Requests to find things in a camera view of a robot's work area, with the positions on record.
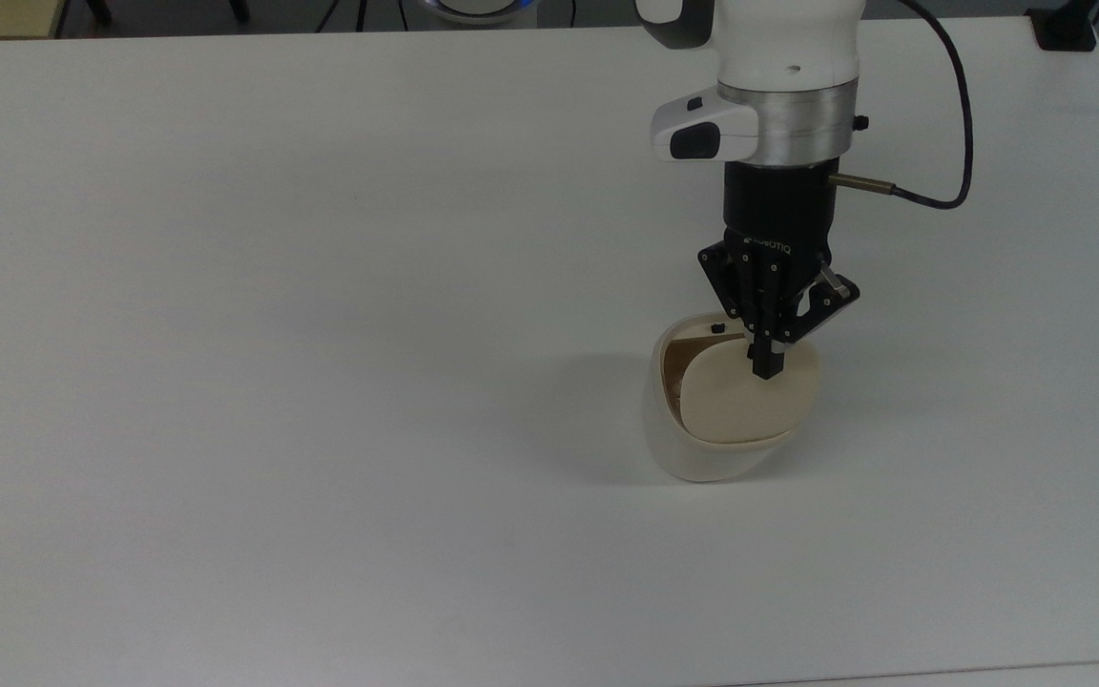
black button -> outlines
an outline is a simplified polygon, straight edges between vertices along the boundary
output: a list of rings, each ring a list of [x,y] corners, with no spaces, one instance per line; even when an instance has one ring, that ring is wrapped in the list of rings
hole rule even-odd
[[[675,131],[668,153],[675,160],[714,159],[720,153],[720,128],[714,122],[702,122]]]

white bowl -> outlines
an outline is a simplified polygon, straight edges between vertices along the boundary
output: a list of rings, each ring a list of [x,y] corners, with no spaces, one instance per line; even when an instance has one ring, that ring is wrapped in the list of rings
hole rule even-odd
[[[724,331],[715,334],[712,325]],[[644,394],[644,433],[655,461],[668,474],[690,481],[744,474],[797,433],[810,412],[821,376],[810,343],[795,344],[786,353],[785,369],[768,381],[755,377],[744,350],[741,321],[723,313],[686,318],[655,343]],[[748,365],[747,370],[741,365]],[[684,387],[688,395],[682,398]],[[704,418],[693,421],[706,430],[699,433],[724,439],[690,433],[681,419],[684,407],[686,415]]]

robotiq logo text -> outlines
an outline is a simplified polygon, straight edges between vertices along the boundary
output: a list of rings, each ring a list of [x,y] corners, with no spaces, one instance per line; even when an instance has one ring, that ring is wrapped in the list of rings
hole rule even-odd
[[[786,243],[779,243],[777,241],[763,241],[761,239],[754,239],[754,243],[757,243],[758,246],[766,246],[767,248],[775,248],[776,251],[782,251],[784,253],[788,254],[788,256],[791,254],[791,247],[788,246],[788,244]]]

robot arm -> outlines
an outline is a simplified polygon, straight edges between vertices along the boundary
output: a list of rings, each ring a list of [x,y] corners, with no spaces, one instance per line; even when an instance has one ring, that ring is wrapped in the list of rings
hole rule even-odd
[[[837,157],[855,130],[864,0],[636,0],[666,47],[711,47],[719,82],[660,106],[664,160],[721,160],[724,240],[698,253],[724,310],[741,318],[752,369],[782,369],[791,344],[858,299],[829,269]],[[808,296],[807,311],[799,303]]]

chair leg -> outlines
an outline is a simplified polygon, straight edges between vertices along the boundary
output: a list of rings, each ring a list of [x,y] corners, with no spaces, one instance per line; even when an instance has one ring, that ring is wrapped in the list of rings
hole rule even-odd
[[[104,0],[88,0],[88,9],[95,14],[98,25],[110,25],[112,23],[112,12]]]
[[[235,14],[235,21],[247,22],[248,14],[248,3],[245,0],[227,0],[232,4],[232,13]]]

